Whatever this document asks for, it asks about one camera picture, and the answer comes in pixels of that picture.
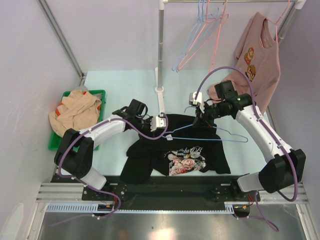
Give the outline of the black t-shirt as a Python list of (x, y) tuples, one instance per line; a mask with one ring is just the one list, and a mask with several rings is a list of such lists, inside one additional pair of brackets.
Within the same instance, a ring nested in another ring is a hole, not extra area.
[(149, 140), (141, 137), (126, 152), (120, 180), (128, 184), (147, 181), (152, 171), (175, 176), (193, 171), (230, 174), (221, 141)]

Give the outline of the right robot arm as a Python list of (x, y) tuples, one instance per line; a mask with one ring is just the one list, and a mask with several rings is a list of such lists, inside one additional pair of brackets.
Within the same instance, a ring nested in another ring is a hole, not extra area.
[(298, 196), (298, 184), (302, 179), (306, 155), (301, 149), (294, 150), (266, 122), (252, 97), (239, 95), (231, 81), (224, 81), (215, 87), (220, 100), (212, 105), (204, 102), (200, 91), (189, 95), (189, 104), (196, 108), (195, 126), (207, 127), (215, 119), (231, 116), (241, 124), (259, 147), (266, 165), (256, 173), (249, 173), (232, 181), (230, 194), (242, 201), (251, 191), (266, 191), (270, 194), (294, 186), (292, 198)]

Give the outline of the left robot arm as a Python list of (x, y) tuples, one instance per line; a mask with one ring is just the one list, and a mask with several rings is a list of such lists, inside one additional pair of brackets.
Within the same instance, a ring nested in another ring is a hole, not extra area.
[(54, 163), (72, 177), (93, 187), (93, 194), (100, 200), (110, 196), (111, 188), (107, 179), (93, 167), (93, 153), (102, 142), (129, 129), (136, 129), (153, 138), (157, 128), (165, 126), (159, 116), (147, 115), (147, 106), (133, 99), (129, 106), (114, 111), (109, 118), (91, 127), (68, 129), (61, 140), (54, 157)]

